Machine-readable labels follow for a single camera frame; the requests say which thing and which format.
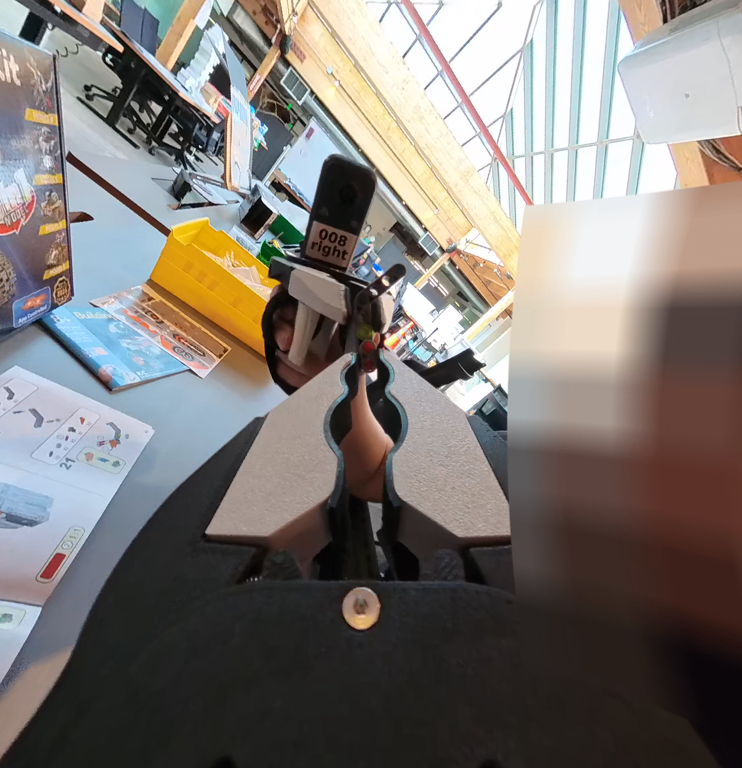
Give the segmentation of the black toy beam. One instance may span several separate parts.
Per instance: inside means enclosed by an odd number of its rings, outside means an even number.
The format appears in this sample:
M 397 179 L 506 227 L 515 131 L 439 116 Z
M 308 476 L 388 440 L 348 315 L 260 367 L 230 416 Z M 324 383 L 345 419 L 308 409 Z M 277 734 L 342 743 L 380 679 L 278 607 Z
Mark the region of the black toy beam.
M 377 347 L 376 353 L 372 356 L 363 356 L 359 350 L 359 346 L 363 341 L 359 340 L 357 337 L 357 329 L 362 324 L 370 325 L 367 322 L 361 322 L 359 325 L 357 325 L 357 328 L 354 331 L 354 334 L 355 334 L 354 341 L 356 342 L 357 367 L 361 373 L 372 373 L 376 371 L 379 364 L 379 350 L 383 345 L 384 334 L 380 331 L 376 331 L 375 329 L 373 329 L 376 332 L 375 337 L 373 338 L 373 341 L 376 343 L 376 347 Z

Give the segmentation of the white whiteboard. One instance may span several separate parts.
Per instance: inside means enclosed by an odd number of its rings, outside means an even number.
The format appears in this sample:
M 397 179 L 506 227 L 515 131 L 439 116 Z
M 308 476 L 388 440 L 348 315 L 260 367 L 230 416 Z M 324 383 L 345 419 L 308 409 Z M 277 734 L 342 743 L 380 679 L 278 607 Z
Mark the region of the white whiteboard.
M 341 154 L 340 149 L 323 126 L 311 118 L 293 145 L 279 159 L 274 172 L 296 197 L 311 206 L 322 166 L 334 154 Z

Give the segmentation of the red ceiling pipe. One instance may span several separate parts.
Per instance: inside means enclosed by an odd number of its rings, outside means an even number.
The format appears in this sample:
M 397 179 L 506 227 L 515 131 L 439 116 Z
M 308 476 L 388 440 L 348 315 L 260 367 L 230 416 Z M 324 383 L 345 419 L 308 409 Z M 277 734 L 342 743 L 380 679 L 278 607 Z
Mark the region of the red ceiling pipe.
M 532 205 L 532 199 L 525 189 L 524 184 L 519 180 L 512 162 L 505 156 L 505 153 L 501 150 L 498 144 L 498 140 L 494 137 L 491 129 L 489 129 L 488 125 L 482 119 L 480 112 L 472 103 L 470 95 L 464 89 L 461 81 L 453 71 L 451 61 L 443 54 L 440 46 L 429 30 L 428 24 L 424 22 L 423 18 L 416 10 L 414 2 L 402 1 L 399 4 L 403 6 L 403 14 L 407 17 L 409 25 L 415 30 L 416 38 L 422 42 L 422 45 L 430 58 L 434 60 L 438 75 L 447 83 L 450 90 L 455 93 L 455 96 L 457 97 L 457 106 L 466 113 L 470 122 L 475 127 L 475 131 L 479 135 L 481 142 L 490 153 L 491 161 L 502 167 L 509 179 L 510 186 L 519 193 L 526 204 Z

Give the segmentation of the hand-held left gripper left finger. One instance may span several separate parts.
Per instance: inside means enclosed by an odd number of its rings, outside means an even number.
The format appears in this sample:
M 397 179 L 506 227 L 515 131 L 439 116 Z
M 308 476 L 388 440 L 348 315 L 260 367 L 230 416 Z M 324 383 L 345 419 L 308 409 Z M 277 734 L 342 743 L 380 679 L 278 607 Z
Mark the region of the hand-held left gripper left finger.
M 265 417 L 205 530 L 214 543 L 289 552 L 302 575 L 350 530 L 346 466 L 331 419 L 349 395 L 346 354 Z

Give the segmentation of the white instruction manual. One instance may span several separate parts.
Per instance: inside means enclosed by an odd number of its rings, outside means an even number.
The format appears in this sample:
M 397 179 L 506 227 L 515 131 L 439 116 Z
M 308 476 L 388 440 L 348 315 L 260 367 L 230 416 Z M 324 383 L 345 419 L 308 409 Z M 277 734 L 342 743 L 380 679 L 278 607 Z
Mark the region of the white instruction manual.
M 153 435 L 29 370 L 0 374 L 0 686 Z

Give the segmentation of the grey desk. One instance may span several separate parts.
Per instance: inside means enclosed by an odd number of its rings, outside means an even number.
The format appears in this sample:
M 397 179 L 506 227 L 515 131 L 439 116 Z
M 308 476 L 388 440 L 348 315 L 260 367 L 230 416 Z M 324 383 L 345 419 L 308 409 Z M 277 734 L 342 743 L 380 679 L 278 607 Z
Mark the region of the grey desk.
M 0 708 L 22 700 L 31 713 L 68 661 L 98 592 L 136 533 L 184 479 L 283 395 L 270 382 L 263 360 L 236 342 L 204 379 L 182 372 L 110 392 L 36 322 L 0 344 L 0 374 L 14 366 L 154 429 L 0 686 Z

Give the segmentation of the clear plastic bag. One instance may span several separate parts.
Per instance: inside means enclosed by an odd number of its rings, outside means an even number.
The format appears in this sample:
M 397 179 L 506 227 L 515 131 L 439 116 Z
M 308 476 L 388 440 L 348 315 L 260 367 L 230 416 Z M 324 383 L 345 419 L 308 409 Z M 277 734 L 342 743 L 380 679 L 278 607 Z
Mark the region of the clear plastic bag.
M 221 246 L 201 247 L 201 253 L 221 266 L 247 289 L 256 293 L 264 300 L 269 300 L 273 294 L 275 283 L 270 279 L 268 270 L 255 256 L 251 256 L 239 246 L 232 248 L 230 244 Z

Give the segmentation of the wooden top office desk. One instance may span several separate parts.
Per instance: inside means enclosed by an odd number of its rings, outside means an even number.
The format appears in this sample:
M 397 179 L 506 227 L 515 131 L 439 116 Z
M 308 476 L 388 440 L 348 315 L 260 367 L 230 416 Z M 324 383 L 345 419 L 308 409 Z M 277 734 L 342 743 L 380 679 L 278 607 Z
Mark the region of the wooden top office desk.
M 223 142 L 223 120 L 197 90 L 184 86 L 156 59 L 155 16 L 136 2 L 120 2 L 119 20 L 104 19 L 123 51 L 109 45 L 101 55 L 120 85 L 107 90 L 85 84 L 78 101 L 134 148 L 141 132 L 150 155 L 160 150 L 183 168 L 198 170 L 194 154 L 216 156 Z

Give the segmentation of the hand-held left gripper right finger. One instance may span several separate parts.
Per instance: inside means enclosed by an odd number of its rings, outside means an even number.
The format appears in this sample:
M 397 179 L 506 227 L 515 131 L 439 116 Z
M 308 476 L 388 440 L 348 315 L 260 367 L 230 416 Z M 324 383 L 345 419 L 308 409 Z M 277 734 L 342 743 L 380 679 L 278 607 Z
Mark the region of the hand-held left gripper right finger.
M 395 355 L 378 384 L 395 432 L 379 545 L 394 581 L 510 581 L 509 502 L 467 415 Z

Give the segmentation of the blue booklet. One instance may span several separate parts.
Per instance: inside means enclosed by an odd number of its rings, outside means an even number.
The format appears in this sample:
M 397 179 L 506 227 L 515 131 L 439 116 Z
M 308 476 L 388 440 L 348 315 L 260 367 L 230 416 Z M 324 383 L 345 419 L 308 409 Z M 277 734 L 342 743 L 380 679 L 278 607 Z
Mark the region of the blue booklet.
M 111 392 L 188 371 L 168 352 L 91 304 L 65 304 L 40 324 Z

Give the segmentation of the printed sticker sheet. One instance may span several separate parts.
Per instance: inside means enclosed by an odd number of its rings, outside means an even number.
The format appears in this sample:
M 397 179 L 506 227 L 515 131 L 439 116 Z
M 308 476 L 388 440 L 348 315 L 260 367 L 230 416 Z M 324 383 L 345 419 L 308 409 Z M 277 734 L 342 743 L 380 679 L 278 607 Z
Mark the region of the printed sticker sheet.
M 227 342 L 147 284 L 90 300 L 90 304 L 123 322 L 202 379 L 231 350 Z

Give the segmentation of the white wall speaker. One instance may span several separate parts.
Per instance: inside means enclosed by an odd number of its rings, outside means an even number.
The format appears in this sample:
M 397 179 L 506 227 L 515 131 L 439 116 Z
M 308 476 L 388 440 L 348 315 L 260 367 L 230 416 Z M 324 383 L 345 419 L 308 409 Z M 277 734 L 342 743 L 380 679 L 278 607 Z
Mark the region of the white wall speaker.
M 742 134 L 742 2 L 707 2 L 649 32 L 618 74 L 645 144 Z

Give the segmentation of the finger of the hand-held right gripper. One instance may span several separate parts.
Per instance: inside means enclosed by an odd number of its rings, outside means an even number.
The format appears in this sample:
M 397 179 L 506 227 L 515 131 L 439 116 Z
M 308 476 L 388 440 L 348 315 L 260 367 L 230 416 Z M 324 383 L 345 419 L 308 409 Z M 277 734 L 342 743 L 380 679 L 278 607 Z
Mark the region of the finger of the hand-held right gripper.
M 341 326 L 349 324 L 349 289 L 328 273 L 294 266 L 289 276 L 289 295 Z
M 395 307 L 395 288 L 405 277 L 404 264 L 392 265 L 370 282 L 356 281 L 350 287 L 350 308 L 347 340 L 354 340 L 354 331 L 361 322 L 369 323 L 383 334 L 392 321 Z

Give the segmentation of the black open box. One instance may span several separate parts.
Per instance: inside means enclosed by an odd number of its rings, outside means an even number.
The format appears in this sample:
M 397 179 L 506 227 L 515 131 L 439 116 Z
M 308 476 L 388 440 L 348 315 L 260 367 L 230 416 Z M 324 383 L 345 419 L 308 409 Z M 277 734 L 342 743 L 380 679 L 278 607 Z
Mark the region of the black open box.
M 259 240 L 280 215 L 280 201 L 269 190 L 253 187 L 238 207 L 241 230 Z

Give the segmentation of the person's right hand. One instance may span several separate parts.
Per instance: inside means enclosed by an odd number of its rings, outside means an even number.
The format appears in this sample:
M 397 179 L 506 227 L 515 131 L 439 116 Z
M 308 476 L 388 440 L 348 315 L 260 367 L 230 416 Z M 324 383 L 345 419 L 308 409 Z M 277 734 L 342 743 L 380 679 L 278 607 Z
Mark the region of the person's right hand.
M 298 366 L 289 361 L 288 353 L 293 340 L 297 302 L 281 285 L 273 289 L 263 319 L 270 320 L 269 330 L 263 330 L 265 358 L 273 382 L 287 396 L 306 385 L 345 353 L 347 327 L 339 325 L 330 340 L 328 351 L 323 358 L 312 352 L 304 363 Z

